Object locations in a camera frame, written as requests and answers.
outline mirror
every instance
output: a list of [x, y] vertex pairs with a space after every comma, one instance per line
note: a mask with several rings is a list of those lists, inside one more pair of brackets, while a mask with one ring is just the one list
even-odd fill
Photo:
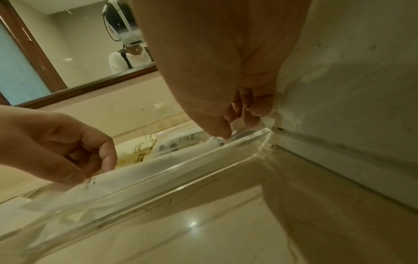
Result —
[[[46, 75], [50, 75], [41, 76], [50, 93], [112, 78], [115, 74], [121, 75], [129, 70], [154, 66], [151, 51], [141, 30], [136, 25], [129, 6], [123, 1], [9, 0], [9, 2], [13, 8], [9, 7], [8, 12], [21, 19], [24, 23], [21, 29], [26, 34], [27, 40], [32, 45], [38, 45], [50, 63], [51, 70], [48, 70], [48, 61], [41, 67], [41, 70], [47, 72]], [[3, 13], [1, 18], [3, 27], [9, 31], [12, 38], [15, 37], [11, 20], [8, 21]], [[17, 45], [20, 47], [24, 43], [20, 41]], [[34, 54], [30, 51], [22, 52], [26, 57]], [[51, 78], [54, 74], [61, 83], [65, 84], [64, 88], [54, 90], [48, 85], [45, 79]]]

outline wooden door frame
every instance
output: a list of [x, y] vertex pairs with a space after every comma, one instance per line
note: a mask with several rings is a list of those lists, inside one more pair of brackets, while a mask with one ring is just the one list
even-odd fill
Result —
[[1, 25], [36, 70], [48, 90], [55, 93], [68, 89], [9, 0], [0, 0], [0, 16]]

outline beige marble surface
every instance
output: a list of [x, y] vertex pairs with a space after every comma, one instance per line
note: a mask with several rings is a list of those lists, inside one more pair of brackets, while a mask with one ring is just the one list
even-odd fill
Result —
[[418, 213], [282, 149], [159, 199], [38, 264], [407, 264]]

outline hand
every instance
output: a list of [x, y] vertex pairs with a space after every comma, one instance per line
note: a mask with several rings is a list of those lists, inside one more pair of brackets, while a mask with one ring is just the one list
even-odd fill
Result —
[[112, 138], [70, 116], [0, 106], [0, 164], [78, 184], [117, 163]]
[[279, 69], [310, 6], [310, 0], [130, 3], [178, 103], [206, 132], [224, 138], [241, 114], [252, 127], [272, 110]]

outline clear plastic tray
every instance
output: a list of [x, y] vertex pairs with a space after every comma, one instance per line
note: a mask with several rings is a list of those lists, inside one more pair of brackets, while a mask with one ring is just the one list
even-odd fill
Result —
[[[35, 263], [38, 259], [77, 243], [105, 226], [117, 224], [145, 204], [255, 157], [270, 135], [271, 130], [268, 128], [255, 131], [208, 153], [142, 178], [99, 199], [47, 212], [30, 225], [0, 237], [0, 263]], [[91, 221], [88, 218], [76, 221], [58, 234], [39, 242], [39, 236], [51, 223], [68, 222], [70, 217], [85, 213], [93, 214], [95, 217]]]

